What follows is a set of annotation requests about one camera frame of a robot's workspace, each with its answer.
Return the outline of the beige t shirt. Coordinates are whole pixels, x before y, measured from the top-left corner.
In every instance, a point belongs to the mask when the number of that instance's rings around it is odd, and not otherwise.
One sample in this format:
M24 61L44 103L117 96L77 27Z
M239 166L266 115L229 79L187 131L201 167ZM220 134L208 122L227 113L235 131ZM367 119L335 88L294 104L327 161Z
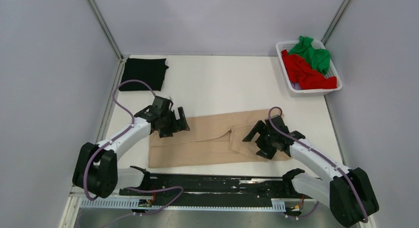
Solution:
M149 139L148 166L172 168L242 162L265 162L257 156L255 139L243 139L268 110L253 110L187 118L189 131L160 138L152 133Z

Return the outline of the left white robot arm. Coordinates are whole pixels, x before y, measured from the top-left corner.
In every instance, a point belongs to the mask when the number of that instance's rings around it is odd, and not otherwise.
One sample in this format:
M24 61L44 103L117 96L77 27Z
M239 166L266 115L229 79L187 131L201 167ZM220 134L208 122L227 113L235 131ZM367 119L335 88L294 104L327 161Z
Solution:
M85 143L79 152L72 177L74 186L82 188L87 199L107 198L116 189L132 187L138 194L151 190L147 172L138 167L118 168L118 161L134 145L156 132L160 138L189 131L183 107L172 109L173 101L156 96L151 105L133 114L129 123L110 138Z

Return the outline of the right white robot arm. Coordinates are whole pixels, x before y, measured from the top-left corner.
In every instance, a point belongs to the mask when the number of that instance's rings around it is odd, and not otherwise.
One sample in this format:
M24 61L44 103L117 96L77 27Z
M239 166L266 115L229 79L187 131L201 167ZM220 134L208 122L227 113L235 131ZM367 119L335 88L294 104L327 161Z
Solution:
M283 152L313 171L315 177L299 168L285 173L283 193L288 197L304 194L326 205L342 226L366 223L370 215L379 211L375 192L363 169L351 169L333 161L305 135L289 131L281 116L257 121L242 141L254 141L260 157L272 159L276 153Z

